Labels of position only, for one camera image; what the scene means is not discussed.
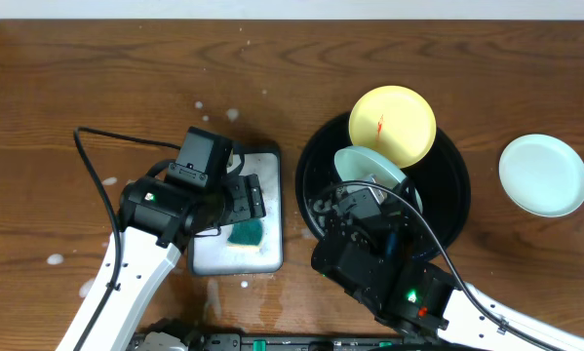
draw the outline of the green sponge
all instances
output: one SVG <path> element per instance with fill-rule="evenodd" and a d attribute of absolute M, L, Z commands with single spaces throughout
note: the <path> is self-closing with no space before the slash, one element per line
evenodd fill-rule
<path fill-rule="evenodd" d="M 253 219 L 233 225 L 233 231 L 226 240 L 229 246 L 259 249 L 263 240 L 263 226 L 261 220 Z"/>

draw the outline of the wooden table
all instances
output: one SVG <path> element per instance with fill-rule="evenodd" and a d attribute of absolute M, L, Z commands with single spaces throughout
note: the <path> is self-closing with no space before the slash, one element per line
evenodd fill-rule
<path fill-rule="evenodd" d="M 109 226 L 73 144 L 79 125 L 175 143 L 193 125 L 283 151 L 281 270 L 195 278 L 182 260 L 143 326 L 179 317 L 250 333 L 389 333 L 311 269 L 316 241 L 301 235 L 293 182 L 313 133 L 388 84 L 427 98 L 466 161 L 472 208 L 449 248 L 463 277 L 584 336 L 584 204 L 562 218 L 527 214 L 496 169 L 503 147 L 530 133 L 560 137 L 584 160 L 584 22 L 2 20 L 0 349 L 55 348 L 97 274 Z M 174 155 L 85 143 L 100 177 L 118 178 L 106 187 L 116 207 L 129 179 Z M 64 263 L 47 264 L 51 254 Z M 209 280 L 219 316 L 203 310 Z"/>

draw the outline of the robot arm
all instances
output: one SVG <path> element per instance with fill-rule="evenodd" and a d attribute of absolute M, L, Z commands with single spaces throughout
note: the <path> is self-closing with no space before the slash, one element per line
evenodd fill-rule
<path fill-rule="evenodd" d="M 561 350 L 584 351 L 584 338 L 512 310 L 479 292 L 471 284 L 467 284 L 467 288 L 492 314 L 514 328 Z M 485 350 L 540 350 L 483 317 L 462 291 L 452 292 L 443 318 L 449 321 L 449 325 L 445 330 L 438 330 L 438 337 L 451 343 Z"/>
<path fill-rule="evenodd" d="M 81 130 L 168 146 L 89 128 Z M 78 131 L 75 131 L 78 150 L 101 197 L 109 203 L 81 146 Z M 196 233 L 217 228 L 219 235 L 221 226 L 265 216 L 257 176 L 239 175 L 244 166 L 242 153 L 242 163 L 227 172 L 233 150 L 239 149 L 240 145 L 230 139 L 190 128 L 176 160 L 158 163 L 145 176 L 125 187 L 118 218 L 106 204 L 115 223 L 112 226 L 118 227 L 121 235 L 111 236 L 92 289 L 58 350 L 124 351 L 151 297 L 175 267 L 189 241 L 198 237 Z M 164 169 L 166 178 L 156 178 Z M 116 260 L 117 242 L 120 261 Z M 112 277 L 116 279 L 109 285 Z"/>
<path fill-rule="evenodd" d="M 115 253 L 113 236 L 110 238 L 95 282 L 59 344 L 59 351 L 75 348 L 105 293 Z M 123 259 L 118 290 L 110 295 L 82 350 L 125 351 L 151 297 L 181 257 L 175 245 L 162 248 L 156 245 L 157 239 L 133 227 L 122 233 Z"/>
<path fill-rule="evenodd" d="M 384 187 L 377 188 L 393 193 Z M 325 235 L 320 240 L 313 252 L 311 266 L 364 304 L 377 322 L 400 335 L 427 340 L 438 337 L 450 343 L 486 350 L 543 348 L 584 351 L 584 338 L 516 312 L 463 283 L 482 305 L 479 307 L 484 308 L 485 313 L 482 313 L 474 305 L 475 300 L 470 300 L 457 284 L 455 275 L 431 263 L 410 259 L 406 241 L 399 243 L 400 249 L 396 253 L 389 254 L 382 249 L 388 246 L 389 234 L 394 227 L 411 228 L 414 223 L 386 225 L 389 222 L 402 223 L 405 218 L 385 219 L 381 209 L 384 205 L 375 201 L 369 189 L 353 189 L 347 195 L 331 198 L 331 201 L 337 205 L 337 210 L 320 213 L 321 209 L 314 210 L 327 216 L 325 232 L 335 234 Z M 400 231 L 400 234 L 406 235 L 406 232 Z M 500 321 L 501 327 L 488 316 L 494 317 L 495 322 Z"/>

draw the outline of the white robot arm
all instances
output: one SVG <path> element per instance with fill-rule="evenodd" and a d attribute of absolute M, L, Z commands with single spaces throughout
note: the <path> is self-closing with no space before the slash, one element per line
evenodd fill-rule
<path fill-rule="evenodd" d="M 114 265 L 115 243 L 113 236 L 110 238 L 95 283 L 59 344 L 58 351 L 72 351 L 75 348 L 105 293 Z M 118 277 L 119 290 L 110 295 L 82 350 L 125 351 L 151 297 L 181 257 L 176 246 L 157 246 L 157 236 L 133 227 L 128 227 L 121 239 L 123 259 Z"/>
<path fill-rule="evenodd" d="M 512 310 L 479 292 L 471 284 L 467 284 L 467 288 L 482 306 L 510 326 L 558 349 L 584 351 L 584 338 Z M 438 336 L 445 341 L 484 350 L 540 350 L 527 341 L 503 331 L 494 322 L 482 316 L 462 291 L 452 292 L 443 317 L 449 321 L 449 325 L 444 331 L 438 330 Z"/>

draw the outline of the black bowl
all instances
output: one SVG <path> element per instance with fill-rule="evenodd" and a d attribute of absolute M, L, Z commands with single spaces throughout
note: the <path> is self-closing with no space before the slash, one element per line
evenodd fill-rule
<path fill-rule="evenodd" d="M 329 121 L 307 143 L 295 174 L 295 196 L 302 218 L 313 235 L 320 237 L 316 219 L 307 203 L 326 186 L 341 182 L 334 167 L 334 154 L 352 145 L 348 134 L 350 113 Z M 456 146 L 440 129 L 421 161 L 402 169 L 415 184 L 423 206 L 423 216 L 444 248 L 456 240 L 465 225 L 471 202 L 467 168 Z M 412 258 L 430 260 L 439 254 L 428 235 L 415 243 Z"/>

